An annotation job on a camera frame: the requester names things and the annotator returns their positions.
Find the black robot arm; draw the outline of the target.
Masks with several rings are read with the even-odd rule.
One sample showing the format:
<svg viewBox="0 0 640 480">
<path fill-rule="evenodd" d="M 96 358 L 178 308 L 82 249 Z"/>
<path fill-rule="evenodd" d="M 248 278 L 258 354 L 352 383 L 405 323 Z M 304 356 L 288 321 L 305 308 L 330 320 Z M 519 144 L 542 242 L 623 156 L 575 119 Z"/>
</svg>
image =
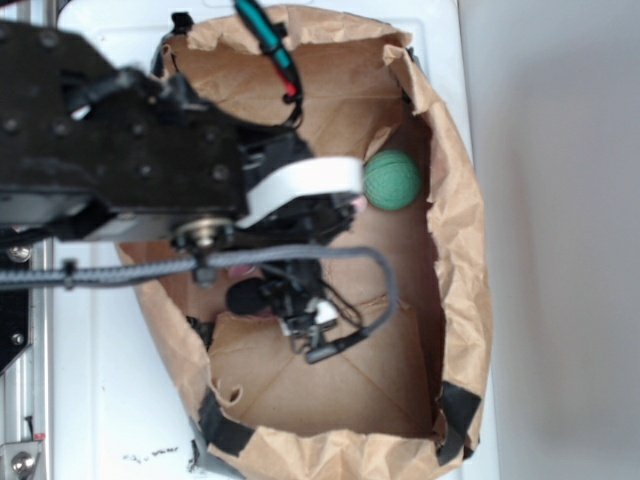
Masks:
<svg viewBox="0 0 640 480">
<path fill-rule="evenodd" d="M 240 315 L 272 310 L 308 362 L 366 338 L 328 340 L 343 299 L 322 278 L 329 243 L 355 216 L 361 167 L 315 156 L 289 124 L 238 119 L 180 74 L 116 68 L 82 37 L 1 25 L 1 246 L 166 240 L 177 260 L 135 267 L 3 268 L 5 290 L 129 286 L 225 267 L 266 276 L 235 287 Z"/>
</svg>

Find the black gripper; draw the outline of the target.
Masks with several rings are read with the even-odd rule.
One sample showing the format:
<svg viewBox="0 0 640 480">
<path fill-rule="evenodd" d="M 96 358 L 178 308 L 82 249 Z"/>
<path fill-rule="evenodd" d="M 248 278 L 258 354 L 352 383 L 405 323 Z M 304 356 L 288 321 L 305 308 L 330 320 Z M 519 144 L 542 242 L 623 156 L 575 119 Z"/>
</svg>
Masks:
<svg viewBox="0 0 640 480">
<path fill-rule="evenodd" d="M 270 310 L 285 336 L 307 362 L 317 363 L 366 338 L 361 317 L 355 332 L 329 341 L 340 314 L 339 295 L 324 280 L 315 246 L 327 246 L 346 231 L 363 193 L 358 158 L 317 157 L 297 133 L 285 127 L 242 130 L 239 136 L 247 213 L 234 224 L 233 244 L 247 250 L 281 246 L 283 255 L 260 261 L 263 276 L 246 280 L 226 295 L 238 315 Z"/>
</svg>

